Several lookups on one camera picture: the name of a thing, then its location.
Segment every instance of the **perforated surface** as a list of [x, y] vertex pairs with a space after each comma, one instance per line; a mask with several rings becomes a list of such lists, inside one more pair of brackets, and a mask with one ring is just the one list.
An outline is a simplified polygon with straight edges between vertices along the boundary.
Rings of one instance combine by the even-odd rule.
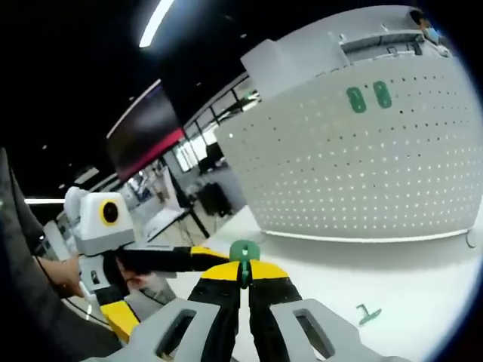
[[[379, 81], [389, 102], [377, 99]], [[351, 105], [360, 103], [354, 87], [365, 110]], [[439, 235], [470, 229], [481, 202], [483, 117], [455, 58], [395, 57], [323, 74], [216, 135], [264, 230]]]

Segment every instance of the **white tabletop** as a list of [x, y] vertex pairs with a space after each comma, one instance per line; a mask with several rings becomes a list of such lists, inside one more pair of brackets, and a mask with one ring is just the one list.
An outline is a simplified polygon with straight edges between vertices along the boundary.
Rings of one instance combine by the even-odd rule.
[[143, 227], [143, 238], [151, 241], [169, 225], [171, 225], [178, 217], [182, 216], [186, 209], [171, 209], [164, 207]]
[[[481, 243], [470, 249], [465, 236], [391, 244], [336, 243], [263, 234], [245, 207], [208, 239], [205, 246], [228, 253], [233, 241], [260, 245], [261, 259], [288, 272], [304, 299], [317, 299], [357, 326], [361, 341], [381, 355], [424, 361], [446, 343], [473, 303], [478, 286]], [[483, 207], [470, 243], [483, 240]], [[201, 273], [170, 281], [188, 298]], [[363, 327], [357, 305], [381, 314]], [[241, 294], [240, 326], [233, 357], [257, 361], [249, 327], [248, 292]]]

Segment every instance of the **black ceiling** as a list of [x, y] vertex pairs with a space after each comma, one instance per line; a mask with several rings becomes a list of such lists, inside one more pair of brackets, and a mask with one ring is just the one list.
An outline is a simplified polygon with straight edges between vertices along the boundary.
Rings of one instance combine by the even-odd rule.
[[244, 71], [240, 56], [262, 40], [376, 3], [387, 2], [175, 0], [144, 49], [138, 43], [158, 0], [15, 5], [5, 19], [12, 101], [2, 132], [8, 123], [20, 186], [26, 196], [62, 198], [59, 185], [87, 166], [100, 170], [94, 181], [113, 173], [105, 135], [157, 78], [186, 122]]

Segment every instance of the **green plastic piece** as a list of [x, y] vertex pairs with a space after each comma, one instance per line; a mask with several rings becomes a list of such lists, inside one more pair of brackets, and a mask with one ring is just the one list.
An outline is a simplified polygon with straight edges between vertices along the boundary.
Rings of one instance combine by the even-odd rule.
[[359, 322], [359, 326], [363, 326], [368, 321], [372, 321], [375, 317], [377, 317], [383, 311], [382, 309], [377, 309], [374, 313], [369, 313], [368, 309], [365, 308], [365, 305], [363, 305], [363, 304], [358, 305], [357, 308], [361, 308], [365, 313], [365, 316]]
[[365, 105], [361, 90], [357, 87], [349, 87], [347, 88], [346, 93], [349, 98], [350, 105], [352, 106], [352, 110], [355, 113], [364, 113], [367, 107]]
[[229, 261], [241, 264], [241, 288], [246, 289], [250, 281], [250, 260], [260, 260], [260, 248], [253, 241], [238, 240], [229, 248]]
[[383, 81], [375, 81], [373, 87], [380, 108], [390, 108], [392, 106], [392, 100], [386, 83]]

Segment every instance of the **ceiling light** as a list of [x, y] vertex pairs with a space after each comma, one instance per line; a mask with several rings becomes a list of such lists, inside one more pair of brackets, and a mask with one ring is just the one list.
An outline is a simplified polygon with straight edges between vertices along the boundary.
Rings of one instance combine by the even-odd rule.
[[149, 19], [147, 27], [144, 29], [143, 37], [139, 43], [139, 48], [145, 48], [151, 45], [151, 41], [154, 38], [161, 21], [163, 21], [165, 18], [165, 15], [172, 6], [173, 2], [174, 0], [160, 0], [158, 6], [154, 10], [154, 13], [151, 15], [151, 19]]
[[63, 204], [63, 198], [26, 198], [25, 202], [28, 205], [43, 205], [43, 204]]

